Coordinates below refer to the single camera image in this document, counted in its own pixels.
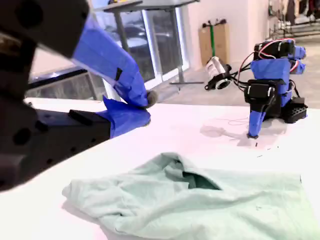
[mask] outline cardboard box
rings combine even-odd
[[[212,57],[211,47],[211,34],[210,28],[201,28],[198,31],[199,44],[200,44],[200,55],[203,66],[206,66],[207,62]],[[215,56],[217,56],[223,63],[230,63],[230,34],[229,25],[218,24],[213,26],[214,35],[214,50]]]
[[[227,23],[215,25],[213,27],[213,34],[215,55],[225,64],[230,64],[229,25]]]
[[[199,29],[199,43],[202,66],[206,66],[207,62],[212,58],[211,36],[209,27]]]

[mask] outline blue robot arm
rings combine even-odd
[[[78,66],[101,76],[126,101],[104,98],[107,110],[97,112],[110,121],[110,137],[114,138],[147,125],[146,108],[155,104],[154,92],[147,92],[135,60],[89,15],[71,60]]]
[[[306,56],[305,48],[291,39],[280,39],[257,44],[254,50],[251,70],[255,80],[250,80],[244,91],[245,101],[250,104],[250,138],[259,136],[265,118],[294,123],[307,115],[304,99],[292,97],[290,81],[290,74],[303,74],[305,70],[300,61]]]

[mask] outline cloth fold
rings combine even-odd
[[[62,194],[121,235],[158,240],[320,239],[298,174],[200,169],[176,153],[163,153],[128,173],[73,180]]]

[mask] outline window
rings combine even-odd
[[[93,8],[104,7],[108,2],[108,0],[91,0]],[[179,39],[184,64],[183,69],[186,69],[188,62],[179,13],[180,10],[178,9]],[[99,11],[95,12],[95,16],[99,25],[121,46],[115,15]],[[178,51],[170,13],[164,10],[134,11],[122,12],[120,17],[129,54],[139,66],[146,88],[151,89],[162,83],[163,80],[177,75]],[[27,97],[82,100],[102,100],[103,95],[108,95],[109,98],[117,100],[120,99],[106,81],[88,72],[31,89],[26,94]]]
[[[60,78],[56,82],[51,75],[44,77],[41,81],[49,79],[52,79],[53,83],[29,90],[26,97],[101,101],[103,95],[107,95],[103,79],[92,73],[85,72],[72,77]]]
[[[162,74],[167,74],[177,67],[176,62],[178,57],[170,13],[157,10],[149,11],[148,14],[154,24]]]
[[[146,28],[141,11],[122,12],[121,19],[126,35],[129,53],[139,66],[145,82],[155,78]],[[97,12],[97,20],[112,38],[121,46],[119,32],[113,13]]]

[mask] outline black mount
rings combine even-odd
[[[88,12],[86,0],[1,5],[0,191],[110,138],[110,122],[94,112],[36,110],[24,103],[37,45],[72,57]]]

